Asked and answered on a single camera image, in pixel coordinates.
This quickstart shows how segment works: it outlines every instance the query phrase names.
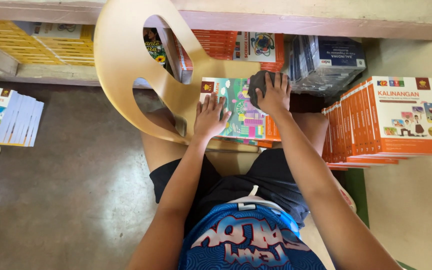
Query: wall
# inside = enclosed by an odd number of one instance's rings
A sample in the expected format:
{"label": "wall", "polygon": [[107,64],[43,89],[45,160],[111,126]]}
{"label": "wall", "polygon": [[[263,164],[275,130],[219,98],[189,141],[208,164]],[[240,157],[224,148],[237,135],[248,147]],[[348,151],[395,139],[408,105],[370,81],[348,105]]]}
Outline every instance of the wall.
{"label": "wall", "polygon": [[[367,40],[367,75],[432,77],[432,42]],[[432,270],[432,156],[365,169],[371,232],[398,261]]]}

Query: printed shirt graphic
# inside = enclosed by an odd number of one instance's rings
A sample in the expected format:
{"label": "printed shirt graphic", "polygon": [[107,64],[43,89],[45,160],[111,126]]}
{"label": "printed shirt graphic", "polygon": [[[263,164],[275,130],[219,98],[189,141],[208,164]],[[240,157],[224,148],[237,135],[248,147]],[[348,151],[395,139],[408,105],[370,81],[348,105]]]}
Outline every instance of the printed shirt graphic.
{"label": "printed shirt graphic", "polygon": [[252,203],[215,206],[186,236],[180,270],[323,270],[287,213]]}

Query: chair backrest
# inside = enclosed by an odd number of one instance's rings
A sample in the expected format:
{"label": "chair backrest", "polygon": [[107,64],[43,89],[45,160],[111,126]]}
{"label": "chair backrest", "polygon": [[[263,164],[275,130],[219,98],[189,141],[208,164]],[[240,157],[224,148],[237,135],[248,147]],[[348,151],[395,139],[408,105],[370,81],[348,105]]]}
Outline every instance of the chair backrest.
{"label": "chair backrest", "polygon": [[[143,27],[152,15],[166,21],[191,58],[193,73],[190,84],[178,82],[147,52]],[[194,134],[195,108],[200,97],[202,77],[249,78],[261,67],[258,62],[209,57],[170,0],[109,0],[96,24],[94,61],[101,86],[119,113],[147,134],[182,144],[189,144]],[[137,78],[148,81],[171,112],[186,120],[185,137],[155,125],[144,116],[136,105],[132,91]],[[213,141],[209,148],[257,149],[245,146]]]}

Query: concrete floor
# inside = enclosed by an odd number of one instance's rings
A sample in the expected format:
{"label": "concrete floor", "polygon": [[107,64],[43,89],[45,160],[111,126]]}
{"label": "concrete floor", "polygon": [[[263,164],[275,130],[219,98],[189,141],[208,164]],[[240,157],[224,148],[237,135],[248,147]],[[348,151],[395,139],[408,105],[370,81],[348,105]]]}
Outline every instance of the concrete floor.
{"label": "concrete floor", "polygon": [[[45,109],[35,146],[0,154],[0,270],[123,269],[157,207],[139,131],[98,87],[5,86]],[[333,268],[311,220],[303,241]]]}

